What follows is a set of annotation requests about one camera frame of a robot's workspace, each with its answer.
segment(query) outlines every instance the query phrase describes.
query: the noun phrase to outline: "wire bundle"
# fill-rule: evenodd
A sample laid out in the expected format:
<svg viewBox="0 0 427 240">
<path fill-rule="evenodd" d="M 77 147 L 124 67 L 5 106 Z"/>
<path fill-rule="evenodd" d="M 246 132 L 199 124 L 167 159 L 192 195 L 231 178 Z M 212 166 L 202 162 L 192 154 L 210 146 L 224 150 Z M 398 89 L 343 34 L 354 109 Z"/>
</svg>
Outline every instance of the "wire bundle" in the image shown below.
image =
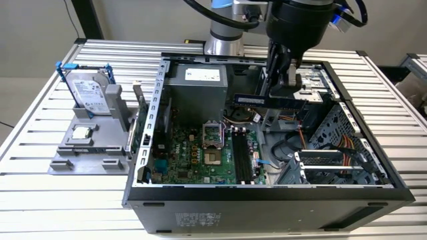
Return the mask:
<svg viewBox="0 0 427 240">
<path fill-rule="evenodd" d="M 355 149 L 354 141 L 351 140 L 351 138 L 346 134 L 342 135 L 342 139 L 340 139 L 340 142 L 338 144 L 338 147 L 339 148 L 344 147 L 344 148 Z M 351 160 L 352 160 L 352 158 L 347 154 L 343 154 L 342 165 L 348 167 L 351 165 Z"/>
<path fill-rule="evenodd" d="M 230 116 L 224 115 L 223 118 L 232 124 L 251 124 L 254 123 L 254 117 L 256 114 L 260 115 L 263 118 L 266 117 L 266 115 L 259 113 L 254 108 L 250 108 L 248 111 L 251 112 L 251 115 L 247 118 L 243 118 L 243 119 L 234 118 L 235 110 L 231 112 Z M 295 121 L 295 115 L 294 116 L 282 115 L 279 116 L 279 119 L 287 120 L 287 121 Z"/>
</svg>

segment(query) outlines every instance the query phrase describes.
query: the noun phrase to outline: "orange wire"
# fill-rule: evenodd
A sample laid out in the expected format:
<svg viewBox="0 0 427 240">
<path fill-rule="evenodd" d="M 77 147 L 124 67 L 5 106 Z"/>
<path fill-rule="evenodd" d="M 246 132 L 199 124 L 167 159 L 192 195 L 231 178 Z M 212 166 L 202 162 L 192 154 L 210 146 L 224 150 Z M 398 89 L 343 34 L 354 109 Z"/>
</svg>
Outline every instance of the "orange wire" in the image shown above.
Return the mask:
<svg viewBox="0 0 427 240">
<path fill-rule="evenodd" d="M 348 136 L 346 136 L 346 138 L 347 138 L 347 141 L 348 141 L 348 147 L 351 146 L 351 149 L 355 149 L 354 141 L 351 140 L 351 138 Z M 350 166 L 351 157 L 348 157 L 347 161 L 348 161 L 347 165 Z"/>
<path fill-rule="evenodd" d="M 298 128 L 298 132 L 299 132 L 302 147 L 303 147 L 303 149 L 307 149 L 306 141 L 304 141 L 304 136 L 303 136 L 303 131 L 302 131 L 302 128 L 300 128 L 300 127 Z"/>
<path fill-rule="evenodd" d="M 292 118 L 288 117 L 288 116 L 280 116 L 279 118 L 283 119 L 283 120 L 292 120 Z"/>
<path fill-rule="evenodd" d="M 302 141 L 302 147 L 303 147 L 303 149 L 307 149 L 302 129 L 298 129 L 298 131 L 299 131 L 299 137 L 300 137 L 300 141 Z"/>
</svg>

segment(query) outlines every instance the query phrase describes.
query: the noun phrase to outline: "aluminum extrusion table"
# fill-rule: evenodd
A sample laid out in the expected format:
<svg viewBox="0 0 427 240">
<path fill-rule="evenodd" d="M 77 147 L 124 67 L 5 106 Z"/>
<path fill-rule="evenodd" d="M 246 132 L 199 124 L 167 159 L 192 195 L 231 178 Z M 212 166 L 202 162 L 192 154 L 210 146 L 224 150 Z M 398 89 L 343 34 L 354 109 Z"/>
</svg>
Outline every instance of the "aluminum extrusion table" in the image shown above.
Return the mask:
<svg viewBox="0 0 427 240">
<path fill-rule="evenodd" d="M 400 67 L 407 67 L 415 76 L 427 83 L 427 55 L 408 53 Z"/>
<path fill-rule="evenodd" d="M 138 104 L 134 80 L 151 99 L 162 52 L 202 54 L 203 46 L 88 40 L 72 46 L 63 62 L 110 63 L 131 106 Z M 247 46 L 244 52 L 248 57 L 266 57 L 267 48 Z M 426 121 L 366 55 L 310 50 L 304 59 L 331 63 L 416 202 L 352 232 L 150 235 L 134 211 L 122 207 L 127 176 L 47 174 L 73 118 L 72 96 L 55 73 L 0 147 L 0 239 L 427 239 Z"/>
</svg>

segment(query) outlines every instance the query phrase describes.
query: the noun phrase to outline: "gray floor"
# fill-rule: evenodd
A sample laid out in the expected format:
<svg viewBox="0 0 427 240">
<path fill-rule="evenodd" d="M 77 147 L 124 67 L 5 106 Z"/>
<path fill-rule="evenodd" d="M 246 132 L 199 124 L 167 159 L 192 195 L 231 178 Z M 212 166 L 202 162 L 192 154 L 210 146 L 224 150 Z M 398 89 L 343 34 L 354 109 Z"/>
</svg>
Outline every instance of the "gray floor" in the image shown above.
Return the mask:
<svg viewBox="0 0 427 240">
<path fill-rule="evenodd" d="M 0 77 L 0 121 L 16 125 L 48 78 Z M 0 124 L 0 145 L 12 128 Z"/>
</svg>

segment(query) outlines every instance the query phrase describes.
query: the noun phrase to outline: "case label sticker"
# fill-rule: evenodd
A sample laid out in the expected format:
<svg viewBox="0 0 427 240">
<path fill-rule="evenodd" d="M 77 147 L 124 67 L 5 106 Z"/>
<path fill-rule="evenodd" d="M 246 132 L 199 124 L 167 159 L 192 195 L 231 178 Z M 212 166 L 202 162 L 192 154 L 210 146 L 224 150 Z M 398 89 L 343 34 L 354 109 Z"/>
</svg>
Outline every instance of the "case label sticker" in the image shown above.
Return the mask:
<svg viewBox="0 0 427 240">
<path fill-rule="evenodd" d="M 259 115 L 258 113 L 255 114 L 255 117 L 254 117 L 254 122 L 259 122 L 262 119 L 262 115 Z"/>
<path fill-rule="evenodd" d="M 202 68 L 188 68 L 186 70 L 186 80 L 191 81 L 215 81 L 219 82 L 220 70 L 219 69 L 202 69 Z"/>
<path fill-rule="evenodd" d="M 90 152 L 90 150 L 84 149 L 84 148 L 75 148 L 73 151 L 79 152 L 79 153 L 88 153 Z"/>
<path fill-rule="evenodd" d="M 100 84 L 94 80 L 72 81 L 84 108 L 94 114 L 111 114 Z"/>
<path fill-rule="evenodd" d="M 176 224 L 180 227 L 218 227 L 222 213 L 216 212 L 178 212 Z"/>
</svg>

